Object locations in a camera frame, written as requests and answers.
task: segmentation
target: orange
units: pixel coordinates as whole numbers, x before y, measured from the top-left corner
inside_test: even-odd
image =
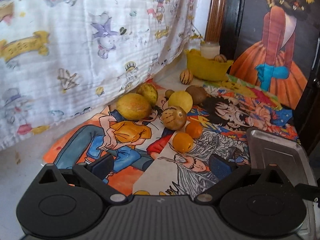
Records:
[[[172,146],[177,152],[189,152],[193,147],[193,139],[185,132],[178,132],[172,139]]]
[[[186,126],[186,133],[193,139],[197,139],[202,134],[202,125],[199,122],[191,121]]]

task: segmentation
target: metal tray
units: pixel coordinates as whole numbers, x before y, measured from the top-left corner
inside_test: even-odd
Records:
[[[306,152],[301,145],[257,128],[247,130],[247,139],[252,168],[263,169],[269,163],[276,163],[293,186],[298,183],[317,186]],[[299,236],[305,240],[316,239],[315,213],[319,215],[319,208],[311,201],[304,202],[307,216]]]

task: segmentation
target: jar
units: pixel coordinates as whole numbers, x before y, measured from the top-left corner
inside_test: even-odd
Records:
[[[213,59],[220,54],[220,44],[218,42],[206,41],[200,44],[201,56],[207,59]]]

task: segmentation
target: woman in orange dress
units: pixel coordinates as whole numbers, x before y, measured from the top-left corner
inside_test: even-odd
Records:
[[[304,21],[314,0],[267,0],[262,40],[233,63],[230,74],[278,96],[295,109],[307,79],[292,60],[297,20]]]

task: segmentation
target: yellow bowl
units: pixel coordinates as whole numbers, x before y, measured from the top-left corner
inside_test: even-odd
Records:
[[[227,70],[233,64],[233,60],[221,63],[206,59],[197,49],[185,50],[184,52],[187,55],[187,68],[195,77],[209,81],[226,80]]]

